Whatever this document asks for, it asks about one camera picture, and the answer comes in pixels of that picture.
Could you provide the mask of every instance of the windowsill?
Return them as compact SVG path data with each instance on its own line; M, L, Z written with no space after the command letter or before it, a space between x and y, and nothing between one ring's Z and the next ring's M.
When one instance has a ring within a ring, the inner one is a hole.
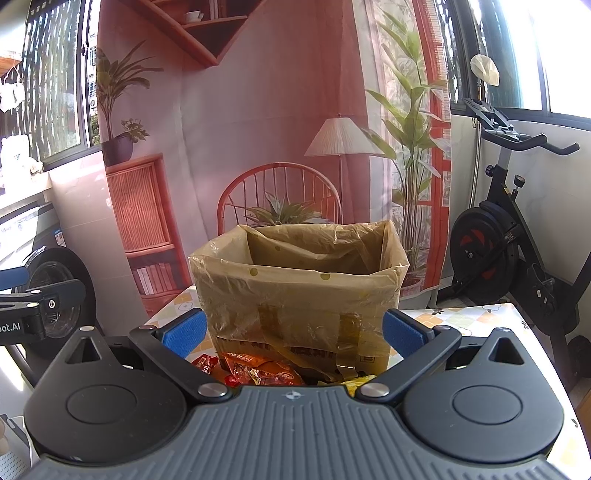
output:
M31 177L31 181L22 182L22 184L19 185L18 190L8 190L4 195L0 195L0 216L8 213L8 210L12 205L45 192L50 188L51 180L49 178L49 172L46 171Z

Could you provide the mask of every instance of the red chair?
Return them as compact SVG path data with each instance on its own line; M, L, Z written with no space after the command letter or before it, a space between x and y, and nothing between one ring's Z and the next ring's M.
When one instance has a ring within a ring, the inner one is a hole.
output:
M217 204L217 234L228 227L250 225L246 208L268 209L265 193L290 203L310 202L324 219L342 223L339 194L327 177L305 165L279 162L248 170L228 185Z

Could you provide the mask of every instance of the black flywheel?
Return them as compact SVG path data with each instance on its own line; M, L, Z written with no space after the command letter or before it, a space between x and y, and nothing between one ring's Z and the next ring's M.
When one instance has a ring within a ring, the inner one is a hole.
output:
M475 207L463 212L454 223L450 236L449 250L455 277L461 280L473 273L480 260L503 240L510 227L511 217L504 211L493 215ZM509 291L518 258L519 249L513 242L467 285L463 294L477 305L496 302Z

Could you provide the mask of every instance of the floor lamp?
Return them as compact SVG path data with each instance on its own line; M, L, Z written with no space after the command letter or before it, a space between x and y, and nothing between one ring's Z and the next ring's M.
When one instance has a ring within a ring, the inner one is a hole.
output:
M353 121L345 116L328 118L306 150L306 157L339 156L340 208L343 211L343 155L376 154L378 150Z

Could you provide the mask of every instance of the floral tablecloth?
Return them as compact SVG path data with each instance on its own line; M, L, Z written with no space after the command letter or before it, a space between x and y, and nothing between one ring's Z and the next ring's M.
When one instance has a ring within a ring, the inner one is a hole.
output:
M199 305L195 287L189 287L169 302L148 323L162 327L184 312L199 307ZM589 479L591 476L591 459L573 406L570 404L569 397L544 349L512 304L505 303L461 309L406 310L405 313L428 327L444 323L455 327L463 335L467 336L485 337L496 327L508 327L513 330L521 343L527 348L564 408L564 426L548 456L548 461L572 480ZM203 353L216 355L209 334L187 356L187 360L192 361ZM402 357L392 349L389 366L395 365L401 360Z

